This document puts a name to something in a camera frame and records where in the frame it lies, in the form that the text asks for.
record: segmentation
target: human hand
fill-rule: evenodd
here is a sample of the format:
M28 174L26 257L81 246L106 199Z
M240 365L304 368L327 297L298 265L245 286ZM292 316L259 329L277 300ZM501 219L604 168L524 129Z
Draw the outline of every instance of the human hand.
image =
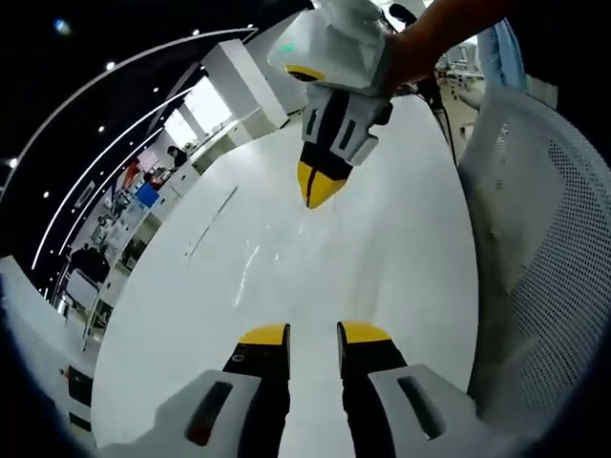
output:
M387 37L390 69L385 89L391 93L404 83L420 81L433 75L439 53L427 46L417 31L403 31Z

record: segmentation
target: cable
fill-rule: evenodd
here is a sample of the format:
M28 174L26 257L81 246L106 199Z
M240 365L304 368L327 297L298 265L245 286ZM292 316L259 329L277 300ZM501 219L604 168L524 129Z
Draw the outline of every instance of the cable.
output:
M443 115L446 117L446 124L448 125L448 137L450 138L450 148L452 148L452 159L454 159L454 165L458 165L456 161L456 149L454 148L454 139L452 137L452 125L450 124L450 117L448 116L448 110L446 107L441 105L441 110L443 111Z

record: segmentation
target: blue box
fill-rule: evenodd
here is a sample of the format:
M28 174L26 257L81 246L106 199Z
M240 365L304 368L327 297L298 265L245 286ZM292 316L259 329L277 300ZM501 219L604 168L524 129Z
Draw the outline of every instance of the blue box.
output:
M144 183L142 186L140 186L140 189L137 190L136 198L142 202L142 205L151 208L153 204L157 202L159 193L153 189L153 186L151 186L150 183Z

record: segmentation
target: desk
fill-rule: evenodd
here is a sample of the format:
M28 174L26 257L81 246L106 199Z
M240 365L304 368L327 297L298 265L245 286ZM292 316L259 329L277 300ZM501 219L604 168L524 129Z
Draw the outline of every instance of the desk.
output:
M301 125L222 156L160 227L118 301L97 360L97 444L135 440L157 407L239 337L291 324L281 456L349 456L337 321L386 329L409 364L466 390L477 331L467 205L426 104L395 98L380 144L332 200L308 210Z

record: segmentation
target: white mesh chair back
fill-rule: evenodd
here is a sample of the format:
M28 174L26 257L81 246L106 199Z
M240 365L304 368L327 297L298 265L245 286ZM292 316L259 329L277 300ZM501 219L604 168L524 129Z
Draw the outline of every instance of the white mesh chair back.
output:
M94 309L97 287L85 274L75 269L66 284L66 293L86 310Z
M539 435L608 320L611 173L568 121L507 87L487 89L459 173L480 281L470 394L484 420Z

